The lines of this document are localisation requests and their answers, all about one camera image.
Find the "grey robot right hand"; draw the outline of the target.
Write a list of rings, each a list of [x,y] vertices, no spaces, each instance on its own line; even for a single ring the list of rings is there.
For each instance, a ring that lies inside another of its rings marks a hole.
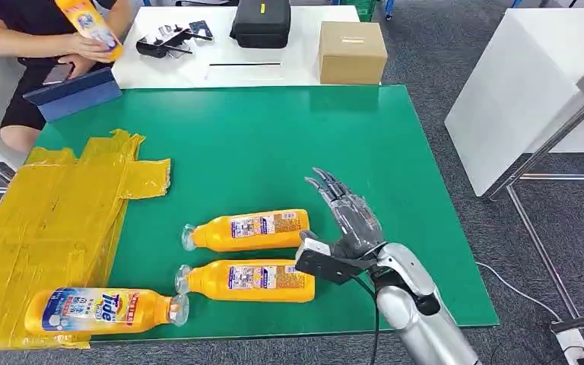
[[[355,194],[328,171],[315,167],[320,177],[306,177],[332,213],[341,238],[329,246],[332,256],[363,262],[376,262],[386,244],[382,226],[363,197]]]

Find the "person's left hand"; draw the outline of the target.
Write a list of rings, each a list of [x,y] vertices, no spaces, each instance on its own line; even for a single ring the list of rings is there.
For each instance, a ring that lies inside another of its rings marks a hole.
[[[57,62],[59,64],[73,64],[74,69],[68,77],[69,79],[76,78],[88,73],[96,64],[94,60],[87,59],[78,54],[71,54],[60,57],[57,59]]]

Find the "person's right hand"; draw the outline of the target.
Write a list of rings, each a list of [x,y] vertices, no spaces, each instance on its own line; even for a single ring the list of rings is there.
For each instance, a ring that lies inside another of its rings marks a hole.
[[[96,62],[111,63],[114,61],[113,52],[106,43],[83,37],[79,33],[69,34],[68,51],[70,54],[79,55]]]

